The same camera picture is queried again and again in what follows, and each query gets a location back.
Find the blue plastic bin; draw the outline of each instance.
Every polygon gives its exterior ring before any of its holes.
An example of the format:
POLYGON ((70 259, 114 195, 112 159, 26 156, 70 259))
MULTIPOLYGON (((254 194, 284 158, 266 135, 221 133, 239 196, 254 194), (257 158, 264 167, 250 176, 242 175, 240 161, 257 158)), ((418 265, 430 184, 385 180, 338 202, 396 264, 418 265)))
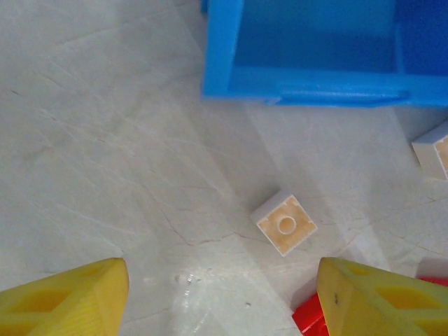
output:
POLYGON ((448 0, 203 0, 204 97, 448 106, 448 0))

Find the red plastic piece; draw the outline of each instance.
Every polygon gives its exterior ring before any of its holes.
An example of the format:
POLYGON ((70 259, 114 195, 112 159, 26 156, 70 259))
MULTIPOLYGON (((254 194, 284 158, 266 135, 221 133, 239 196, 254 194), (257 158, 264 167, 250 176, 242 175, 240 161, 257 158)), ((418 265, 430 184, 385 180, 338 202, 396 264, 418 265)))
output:
POLYGON ((297 308, 293 320, 304 336, 328 336, 321 302, 317 293, 297 308))
POLYGON ((448 287, 448 278, 432 278, 432 277, 422 277, 420 280, 431 282, 432 284, 437 284, 441 286, 448 287))

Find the marble tile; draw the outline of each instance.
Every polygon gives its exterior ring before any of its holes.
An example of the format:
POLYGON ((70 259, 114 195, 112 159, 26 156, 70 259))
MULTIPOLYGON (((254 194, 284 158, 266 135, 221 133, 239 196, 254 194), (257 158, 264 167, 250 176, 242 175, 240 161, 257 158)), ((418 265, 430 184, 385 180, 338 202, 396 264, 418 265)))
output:
POLYGON ((0 289, 122 256, 121 335, 299 335, 323 256, 440 274, 409 142, 448 112, 201 101, 206 35, 196 0, 1 1, 0 289), (286 258, 249 220, 281 188, 318 226, 286 258))

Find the yellow plastic piece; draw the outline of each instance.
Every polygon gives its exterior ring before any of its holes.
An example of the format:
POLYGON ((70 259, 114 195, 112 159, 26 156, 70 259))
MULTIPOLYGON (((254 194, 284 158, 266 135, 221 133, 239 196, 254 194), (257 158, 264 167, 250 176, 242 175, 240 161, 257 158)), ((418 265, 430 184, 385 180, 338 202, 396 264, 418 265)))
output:
POLYGON ((0 336, 116 336, 128 290, 121 258, 5 290, 0 293, 0 336))
POLYGON ((330 336, 448 336, 448 288, 322 258, 317 292, 330 336))

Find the white lego brick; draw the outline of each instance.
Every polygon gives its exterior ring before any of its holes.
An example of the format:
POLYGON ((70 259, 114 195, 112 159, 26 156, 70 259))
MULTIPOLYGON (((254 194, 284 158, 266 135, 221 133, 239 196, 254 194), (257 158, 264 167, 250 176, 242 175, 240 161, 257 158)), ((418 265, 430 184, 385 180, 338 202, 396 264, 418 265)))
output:
POLYGON ((448 181, 448 122, 412 142, 423 173, 448 181))
POLYGON ((251 218, 283 257, 317 230, 294 195, 286 190, 255 210, 251 218))

